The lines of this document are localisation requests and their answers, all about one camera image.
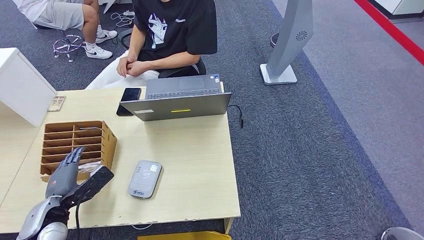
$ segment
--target smartphone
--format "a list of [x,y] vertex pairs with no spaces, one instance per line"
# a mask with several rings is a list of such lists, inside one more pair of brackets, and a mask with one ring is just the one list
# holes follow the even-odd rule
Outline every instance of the smartphone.
[[[124,101],[138,100],[141,92],[142,92],[141,88],[133,88],[133,87],[125,88],[120,101],[124,102]],[[125,107],[119,105],[118,110],[116,111],[116,115],[118,115],[118,116],[132,116],[133,114],[130,111],[128,111]]]

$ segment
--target person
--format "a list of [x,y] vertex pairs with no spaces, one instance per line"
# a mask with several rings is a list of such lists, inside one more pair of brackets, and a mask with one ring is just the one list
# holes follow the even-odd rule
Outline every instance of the person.
[[112,52],[96,44],[115,38],[116,31],[102,29],[98,0],[13,0],[31,23],[52,29],[79,29],[85,38],[85,53],[94,59],[108,59]]
[[213,0],[133,0],[132,4],[135,19],[129,50],[86,89],[144,86],[163,69],[187,67],[201,55],[217,52]]

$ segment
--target card reader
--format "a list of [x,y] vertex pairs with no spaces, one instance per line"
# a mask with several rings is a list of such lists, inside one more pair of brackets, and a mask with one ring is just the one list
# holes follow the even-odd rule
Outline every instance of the card reader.
[[128,193],[138,198],[150,198],[155,190],[162,165],[158,162],[141,160],[138,162],[128,186]]

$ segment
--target robotic hand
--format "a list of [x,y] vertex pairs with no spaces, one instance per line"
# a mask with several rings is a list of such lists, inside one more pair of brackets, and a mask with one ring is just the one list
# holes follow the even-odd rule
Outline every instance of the robotic hand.
[[[16,240],[65,240],[68,235],[69,209],[94,197],[113,177],[105,166],[91,172],[77,184],[78,164],[84,147],[77,147],[60,162],[50,176],[45,200],[35,205],[26,216]],[[78,216],[76,226],[79,228]]]

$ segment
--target laptop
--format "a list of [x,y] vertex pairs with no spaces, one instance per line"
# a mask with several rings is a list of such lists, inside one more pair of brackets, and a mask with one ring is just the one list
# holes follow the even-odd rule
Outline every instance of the laptop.
[[145,99],[119,104],[142,121],[221,115],[231,92],[222,92],[218,74],[150,79]]

